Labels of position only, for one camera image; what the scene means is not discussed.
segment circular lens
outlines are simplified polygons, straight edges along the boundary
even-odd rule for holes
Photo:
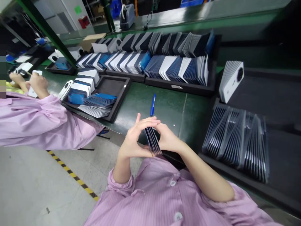
[[[242,69],[242,67],[239,69],[238,74],[237,74],[237,81],[240,82],[240,80],[242,79],[242,76],[244,74],[244,70]]]

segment floor marking line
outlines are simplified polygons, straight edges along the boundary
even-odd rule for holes
[[[92,191],[91,188],[89,188],[68,166],[66,166],[66,164],[59,159],[59,157],[57,157],[51,150],[46,150],[48,152],[48,154],[50,156],[52,156],[57,162],[58,164],[60,164],[63,169],[69,173],[69,175],[71,177],[73,177],[75,179],[75,181],[77,183],[79,183],[79,185],[84,189],[86,190],[86,192],[95,200],[95,201],[98,201],[99,197]]]

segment white button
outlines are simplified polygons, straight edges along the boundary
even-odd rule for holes
[[[175,214],[175,221],[179,221],[183,218],[183,215],[180,212],[176,212]]]
[[[170,182],[170,186],[175,186],[176,185],[176,182],[174,181],[174,180],[172,180],[171,182]]]

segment green metal frame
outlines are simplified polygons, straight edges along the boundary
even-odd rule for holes
[[[110,10],[110,4],[108,3],[108,0],[101,0],[101,4],[103,6],[103,12],[104,12],[104,15],[106,16],[109,30],[110,30],[110,32],[114,32],[115,25],[114,25],[114,21],[113,21],[111,10]]]
[[[64,55],[67,61],[74,67],[76,67],[76,60],[73,58],[67,47],[63,44],[56,33],[51,29],[46,20],[34,6],[30,0],[16,0],[17,3],[24,9],[24,11],[30,16],[30,18],[39,26],[39,28],[47,35],[57,49]]]

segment blue pen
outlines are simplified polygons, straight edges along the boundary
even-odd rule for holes
[[[150,110],[151,116],[154,115],[155,99],[156,99],[156,94],[154,94],[153,104],[151,105],[151,110]]]

